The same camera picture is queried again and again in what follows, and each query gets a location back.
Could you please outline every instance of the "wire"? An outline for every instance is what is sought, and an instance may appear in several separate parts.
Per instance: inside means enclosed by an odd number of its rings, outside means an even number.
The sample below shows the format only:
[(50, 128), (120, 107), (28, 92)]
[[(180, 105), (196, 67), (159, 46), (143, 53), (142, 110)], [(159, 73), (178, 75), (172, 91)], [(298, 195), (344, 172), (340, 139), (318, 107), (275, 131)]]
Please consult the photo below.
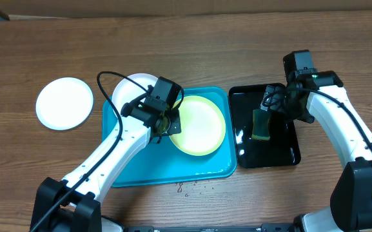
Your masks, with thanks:
[(345, 104), (343, 102), (340, 102), (338, 101), (336, 98), (326, 94), (326, 93), (323, 93), (323, 92), (320, 92), (318, 90), (312, 90), (312, 89), (309, 89), (309, 88), (288, 88), (286, 90), (279, 90), (279, 91), (275, 91), (269, 95), (267, 95), (263, 101), (262, 101), (262, 104), (263, 106), (265, 107), (268, 107), (269, 104), (265, 104), (265, 101), (267, 99), (269, 99), (270, 97), (276, 95), (276, 94), (281, 94), (281, 93), (288, 93), (288, 92), (294, 92), (294, 91), (305, 91), (305, 92), (311, 92), (311, 93), (316, 93), (316, 94), (319, 94), (331, 101), (333, 101), (334, 103), (338, 104), (338, 106), (340, 108), (342, 108), (346, 114), (349, 115), (349, 117), (351, 118), (353, 124), (356, 126), (356, 128), (358, 129), (360, 135), (362, 136), (362, 138), (364, 139), (365, 143), (366, 143), (366, 146), (369, 148), (369, 150), (372, 152), (372, 142), (369, 141), (368, 137), (366, 136), (364, 130), (362, 129), (361, 125), (359, 124), (359, 122), (357, 121), (356, 117), (352, 114), (352, 112), (350, 112), (350, 110), (345, 106)]
[(103, 71), (103, 72), (100, 72), (98, 73), (97, 75), (97, 84), (98, 84), (98, 87), (100, 88), (101, 90), (101, 93), (103, 93), (104, 97), (107, 99), (108, 103), (110, 104), (110, 106), (113, 108), (113, 111), (114, 113), (116, 114), (117, 118), (118, 118), (118, 122), (119, 122), (119, 133), (116, 137), (116, 140), (115, 142), (111, 145), (110, 149), (101, 157), (100, 160), (97, 161), (97, 163), (94, 164), (94, 166), (92, 166), (90, 168), (90, 170), (87, 171), (87, 173), (85, 173), (81, 179), (75, 183), (71, 188), (70, 190), (67, 191), (67, 193), (65, 193), (45, 214), (43, 217), (41, 217), (39, 219), (39, 221), (34, 225), (34, 227), (30, 230), (30, 232), (35, 232), (38, 230), (38, 228), (42, 225), (42, 223), (47, 220), (47, 218), (50, 217), (50, 215), (60, 206), (60, 204), (62, 202), (64, 202), (68, 196), (70, 196), (74, 190), (76, 190), (78, 188), (78, 186), (80, 186), (99, 166), (100, 164), (105, 160), (107, 159), (107, 157), (110, 155), (110, 153), (114, 150), (114, 148), (117, 146), (117, 144), (119, 143), (120, 139), (121, 139), (121, 135), (122, 135), (122, 119), (121, 119), (121, 116), (120, 116), (120, 113), (118, 112), (117, 108), (114, 106), (113, 102), (111, 101), (111, 99), (107, 96), (107, 93), (104, 91), (104, 88), (103, 86), (101, 85), (101, 82), (100, 82), (100, 77), (102, 74), (113, 74), (113, 75), (117, 75), (119, 77), (122, 77), (124, 79), (127, 79), (128, 81), (136, 84), (138, 87), (142, 88), (145, 92), (147, 92), (147, 90), (142, 87), (139, 83), (131, 80), (130, 78), (126, 77), (125, 75), (123, 74), (119, 74), (119, 73), (116, 73), (116, 72), (110, 72), (110, 71)]

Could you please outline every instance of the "green sponge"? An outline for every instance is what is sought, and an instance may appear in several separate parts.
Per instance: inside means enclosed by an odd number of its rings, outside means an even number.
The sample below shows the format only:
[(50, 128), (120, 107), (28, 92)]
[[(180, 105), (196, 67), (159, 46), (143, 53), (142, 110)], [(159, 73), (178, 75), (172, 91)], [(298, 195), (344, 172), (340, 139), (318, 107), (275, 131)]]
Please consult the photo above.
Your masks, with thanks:
[(252, 139), (270, 140), (269, 121), (271, 113), (256, 109), (253, 110), (253, 130), (251, 132)]

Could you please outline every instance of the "wooden tabletop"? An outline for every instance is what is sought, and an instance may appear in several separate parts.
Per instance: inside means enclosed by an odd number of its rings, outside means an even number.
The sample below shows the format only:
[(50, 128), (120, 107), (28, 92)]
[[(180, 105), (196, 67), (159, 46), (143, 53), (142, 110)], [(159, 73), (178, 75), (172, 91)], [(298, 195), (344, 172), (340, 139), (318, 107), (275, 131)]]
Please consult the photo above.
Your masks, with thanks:
[[(101, 142), (103, 70), (150, 73), (181, 86), (283, 82), (282, 58), (310, 49), (334, 70), (372, 131), (372, 12), (69, 19), (0, 23), (0, 231), (28, 229), (38, 185), (60, 180)], [(92, 88), (91, 117), (56, 132), (35, 115), (41, 89), (59, 77)], [(120, 79), (104, 78), (112, 94)], [(103, 215), (124, 225), (241, 226), (291, 222), (329, 205), (342, 173), (319, 123), (295, 123), (302, 161), (242, 169), (226, 179), (111, 189)]]

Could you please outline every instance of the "black cable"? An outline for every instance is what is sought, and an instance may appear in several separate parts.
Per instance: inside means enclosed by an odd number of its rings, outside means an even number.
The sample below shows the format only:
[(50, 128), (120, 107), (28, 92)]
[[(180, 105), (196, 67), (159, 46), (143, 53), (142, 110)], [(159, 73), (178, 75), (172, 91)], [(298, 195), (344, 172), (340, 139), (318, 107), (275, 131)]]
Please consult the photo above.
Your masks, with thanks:
[(281, 93), (288, 93), (288, 92), (294, 92), (294, 91), (305, 91), (305, 92), (311, 92), (311, 93), (316, 93), (316, 94), (319, 94), (331, 101), (333, 101), (334, 103), (338, 104), (338, 106), (340, 108), (342, 108), (346, 114), (349, 115), (349, 117), (351, 118), (353, 124), (356, 126), (356, 128), (358, 129), (360, 135), (362, 136), (362, 138), (364, 139), (365, 143), (366, 143), (366, 146), (369, 148), (369, 150), (372, 152), (372, 142), (369, 141), (368, 137), (366, 136), (364, 130), (362, 129), (362, 127), (360, 126), (359, 122), (357, 121), (357, 119), (355, 118), (355, 116), (352, 114), (352, 112), (350, 112), (350, 110), (345, 106), (345, 104), (343, 104), (343, 102), (340, 102), (338, 101), (336, 98), (326, 94), (326, 93), (323, 93), (323, 92), (320, 92), (318, 90), (312, 90), (312, 89), (308, 89), (308, 88), (288, 88), (286, 90), (279, 90), (279, 91), (275, 91), (269, 95), (267, 95), (263, 101), (262, 101), (262, 104), (263, 106), (267, 107), (267, 105), (269, 104), (265, 104), (265, 101), (267, 99), (269, 99), (270, 97), (276, 95), (276, 94), (281, 94)]
[(142, 88), (145, 92), (147, 92), (147, 90), (142, 87), (140, 84), (138, 84), (137, 82), (131, 80), (130, 78), (126, 77), (125, 75), (122, 75), (122, 74), (119, 74), (119, 73), (116, 73), (116, 72), (110, 72), (110, 71), (103, 71), (103, 72), (100, 72), (98, 73), (97, 75), (97, 84), (98, 84), (98, 87), (100, 88), (101, 90), (101, 93), (103, 93), (104, 97), (107, 99), (108, 103), (110, 104), (110, 106), (113, 108), (113, 111), (114, 113), (116, 114), (117, 118), (118, 118), (118, 122), (119, 122), (119, 133), (116, 137), (116, 140), (115, 142), (111, 145), (110, 149), (103, 155), (103, 157), (101, 157), (100, 160), (97, 161), (97, 163), (94, 164), (94, 166), (92, 166), (90, 168), (90, 170), (88, 170), (87, 173), (85, 173), (81, 179), (75, 183), (71, 188), (70, 190), (67, 191), (67, 193), (65, 193), (45, 214), (43, 217), (41, 217), (39, 219), (39, 221), (34, 225), (34, 227), (30, 230), (30, 232), (35, 232), (38, 230), (38, 228), (41, 226), (41, 224), (48, 218), (50, 217), (50, 215), (60, 206), (60, 204), (62, 202), (64, 202), (68, 196), (70, 196), (75, 189), (78, 188), (78, 186), (80, 186), (99, 166), (100, 164), (105, 160), (107, 159), (107, 157), (110, 155), (110, 153), (114, 150), (114, 148), (117, 146), (117, 144), (119, 143), (120, 139), (121, 139), (121, 135), (122, 135), (122, 119), (121, 119), (121, 116), (120, 116), (120, 113), (118, 112), (117, 108), (114, 106), (113, 102), (111, 101), (111, 99), (107, 96), (107, 93), (104, 91), (104, 88), (103, 86), (101, 86), (101, 82), (100, 82), (100, 76), (102, 74), (113, 74), (113, 75), (117, 75), (119, 77), (122, 77), (124, 79), (127, 79), (128, 81), (136, 84), (138, 87)]

